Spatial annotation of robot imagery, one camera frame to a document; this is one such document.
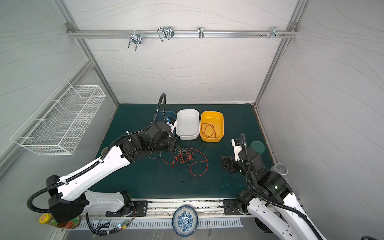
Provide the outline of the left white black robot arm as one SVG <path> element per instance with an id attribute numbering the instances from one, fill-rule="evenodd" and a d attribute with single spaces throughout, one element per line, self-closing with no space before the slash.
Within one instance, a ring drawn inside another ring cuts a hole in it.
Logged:
<path id="1" fill-rule="evenodd" d="M 174 125 L 157 121 L 158 114 L 166 112 L 166 99 L 162 93 L 150 125 L 118 137 L 99 158 L 82 168 L 62 177 L 49 177 L 46 188 L 28 198 L 27 207 L 36 213 L 52 214 L 59 223 L 92 212 L 105 212 L 107 217 L 131 215 L 135 205 L 126 191 L 98 193 L 89 188 L 139 159 L 157 152 L 174 152 Z"/>

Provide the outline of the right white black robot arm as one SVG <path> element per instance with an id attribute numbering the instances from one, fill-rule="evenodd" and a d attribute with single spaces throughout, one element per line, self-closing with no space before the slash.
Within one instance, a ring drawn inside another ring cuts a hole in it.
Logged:
<path id="1" fill-rule="evenodd" d="M 248 147 L 245 134 L 231 144 L 234 155 L 220 156 L 222 167 L 244 176 L 245 189 L 234 199 L 220 201 L 225 215 L 250 215 L 263 233 L 280 240 L 324 240 L 287 180 L 266 168 L 261 156 Z"/>

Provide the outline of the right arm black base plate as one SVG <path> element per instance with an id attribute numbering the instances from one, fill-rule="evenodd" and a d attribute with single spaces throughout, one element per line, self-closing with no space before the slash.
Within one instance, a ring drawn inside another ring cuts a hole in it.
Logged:
<path id="1" fill-rule="evenodd" d="M 249 215 L 246 205 L 237 199 L 220 200 L 219 208 L 224 209 L 224 214 L 226 216 Z"/>

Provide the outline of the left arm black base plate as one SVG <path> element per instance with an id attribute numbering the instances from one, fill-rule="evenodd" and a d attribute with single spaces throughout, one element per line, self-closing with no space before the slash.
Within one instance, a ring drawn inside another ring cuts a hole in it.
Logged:
<path id="1" fill-rule="evenodd" d="M 148 201 L 128 201 L 116 212 L 106 212 L 106 217 L 145 217 L 148 209 Z"/>

